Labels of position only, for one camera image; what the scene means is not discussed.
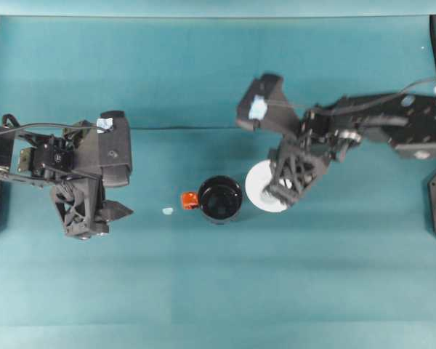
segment black cable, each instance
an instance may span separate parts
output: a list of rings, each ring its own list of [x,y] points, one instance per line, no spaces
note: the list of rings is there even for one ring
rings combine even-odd
[[[53,123],[47,123],[47,122],[37,122],[34,124],[26,124],[26,125],[21,125],[18,127],[12,127],[9,129],[1,130],[0,135],[6,135],[7,133],[12,133],[12,132],[19,132],[19,131],[23,131],[24,129],[31,129],[34,127],[55,127],[58,129],[72,129],[75,131],[81,131],[84,129],[96,129],[99,131],[107,132],[106,129],[104,129],[102,127],[97,127],[97,126],[71,126],[71,125],[65,125],[65,124],[53,124]]]
[[[375,100],[372,100],[370,102],[363,103],[360,105],[353,105],[350,107],[337,108],[337,109],[333,109],[331,111],[328,111],[326,109],[319,108],[319,107],[307,107],[306,105],[302,105],[302,104],[297,105],[297,104],[291,104],[291,103],[284,103],[281,101],[268,100],[267,102],[268,102],[268,105],[275,105],[275,106],[286,107],[286,108],[306,108],[307,111],[314,111],[317,114],[320,114],[323,116],[335,116],[335,115],[342,115],[342,114],[348,114],[348,113],[356,113],[358,111],[365,111],[365,110],[370,109],[372,107],[375,107],[377,105],[394,100],[397,97],[404,95],[408,90],[414,88],[415,86],[422,85],[422,84],[429,84],[432,82],[436,82],[435,77],[417,80],[417,81],[412,82],[411,84],[407,85],[406,87],[401,89],[399,92],[392,93],[390,95],[385,95],[383,97],[379,97]]]

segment teal tablecloth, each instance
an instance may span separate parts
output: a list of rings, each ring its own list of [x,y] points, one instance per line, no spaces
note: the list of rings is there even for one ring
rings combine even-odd
[[[253,76],[283,74],[301,103],[397,89],[435,73],[427,24],[2,18],[0,116],[124,109],[132,184],[108,196],[135,214],[77,241],[47,190],[8,185],[0,348],[436,348],[436,161],[365,143],[283,214],[245,201],[238,222],[215,226],[179,207],[209,176],[243,182],[278,144],[223,129]],[[135,129],[174,125],[209,129]]]

